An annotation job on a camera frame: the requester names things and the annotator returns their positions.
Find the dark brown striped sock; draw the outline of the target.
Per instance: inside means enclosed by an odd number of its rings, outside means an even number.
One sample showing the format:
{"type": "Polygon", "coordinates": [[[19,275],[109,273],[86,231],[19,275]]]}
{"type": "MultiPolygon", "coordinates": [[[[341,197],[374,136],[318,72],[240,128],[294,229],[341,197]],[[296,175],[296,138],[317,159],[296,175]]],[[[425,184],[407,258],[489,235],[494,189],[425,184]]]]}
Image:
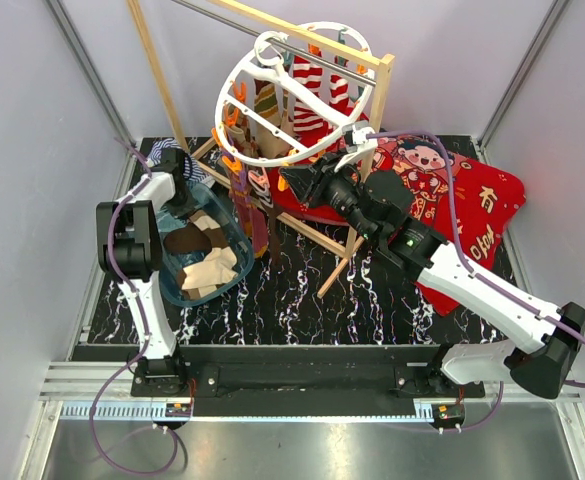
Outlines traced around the dark brown striped sock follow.
{"type": "Polygon", "coordinates": [[[277,220],[282,211],[271,198],[262,199],[261,203],[268,217],[268,242],[272,264],[279,266],[281,262],[281,241],[278,236],[277,220]]]}

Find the purple striped sock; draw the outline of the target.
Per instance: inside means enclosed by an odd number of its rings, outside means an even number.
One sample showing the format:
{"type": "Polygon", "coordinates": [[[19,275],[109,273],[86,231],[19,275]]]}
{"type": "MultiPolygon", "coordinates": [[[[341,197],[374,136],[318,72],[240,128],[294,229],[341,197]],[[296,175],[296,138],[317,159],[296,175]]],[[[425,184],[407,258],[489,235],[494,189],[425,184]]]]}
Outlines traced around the purple striped sock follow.
{"type": "Polygon", "coordinates": [[[251,239],[255,258],[262,257],[268,250],[268,228],[263,212],[255,206],[251,196],[251,186],[245,170],[235,172],[228,170],[230,179],[230,196],[236,209],[239,224],[251,239]]]}

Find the white round sock hanger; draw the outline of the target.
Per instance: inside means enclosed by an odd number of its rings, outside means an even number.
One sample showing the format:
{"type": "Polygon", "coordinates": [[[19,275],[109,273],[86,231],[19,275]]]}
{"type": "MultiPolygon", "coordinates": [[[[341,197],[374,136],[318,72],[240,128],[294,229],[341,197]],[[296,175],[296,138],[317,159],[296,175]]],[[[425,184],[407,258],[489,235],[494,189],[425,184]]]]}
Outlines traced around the white round sock hanger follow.
{"type": "Polygon", "coordinates": [[[285,32],[256,36],[221,87],[214,139],[243,164],[275,168],[315,157],[352,130],[343,167],[370,149],[363,135],[372,128],[358,123],[378,83],[375,57],[363,35],[340,23],[310,22],[296,32],[306,50],[285,32]]]}

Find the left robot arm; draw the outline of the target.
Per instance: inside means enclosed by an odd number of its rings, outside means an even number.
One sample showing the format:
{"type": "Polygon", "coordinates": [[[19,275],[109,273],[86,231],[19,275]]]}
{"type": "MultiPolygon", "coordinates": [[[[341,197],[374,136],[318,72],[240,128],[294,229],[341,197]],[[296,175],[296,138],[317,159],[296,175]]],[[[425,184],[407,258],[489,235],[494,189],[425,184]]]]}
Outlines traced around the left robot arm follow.
{"type": "Polygon", "coordinates": [[[124,295],[137,331],[139,352],[126,362],[133,370],[131,394],[183,395],[190,382],[161,296],[163,246],[156,216],[162,208],[177,217],[193,211],[185,176],[191,159],[169,148],[158,165],[149,166],[138,150],[131,152],[144,173],[119,199],[96,206],[98,263],[124,295]]]}

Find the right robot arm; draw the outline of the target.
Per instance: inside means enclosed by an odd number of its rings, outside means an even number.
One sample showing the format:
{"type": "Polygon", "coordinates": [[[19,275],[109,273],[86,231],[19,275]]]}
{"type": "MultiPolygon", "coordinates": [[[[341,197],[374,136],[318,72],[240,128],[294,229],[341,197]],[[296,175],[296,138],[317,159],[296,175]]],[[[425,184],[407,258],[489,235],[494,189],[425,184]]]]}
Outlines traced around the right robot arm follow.
{"type": "Polygon", "coordinates": [[[543,301],[464,256],[410,216],[413,194],[390,171],[361,180],[353,166],[328,155],[280,173],[300,202],[335,210],[388,272],[444,294],[505,335],[501,342],[441,346],[425,374],[432,393],[444,397],[472,382],[513,381],[537,397],[558,397],[580,349],[583,307],[543,301]]]}

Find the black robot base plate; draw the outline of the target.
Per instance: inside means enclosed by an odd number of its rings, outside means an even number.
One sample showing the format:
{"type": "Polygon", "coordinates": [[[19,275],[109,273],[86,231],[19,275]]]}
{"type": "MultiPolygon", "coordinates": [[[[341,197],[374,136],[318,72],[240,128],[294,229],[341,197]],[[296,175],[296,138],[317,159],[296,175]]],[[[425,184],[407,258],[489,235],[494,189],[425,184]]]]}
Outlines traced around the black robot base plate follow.
{"type": "Polygon", "coordinates": [[[437,369],[436,346],[183,346],[175,357],[141,360],[135,397],[194,396],[194,413],[248,421],[416,417],[420,400],[480,399],[437,369]]]}

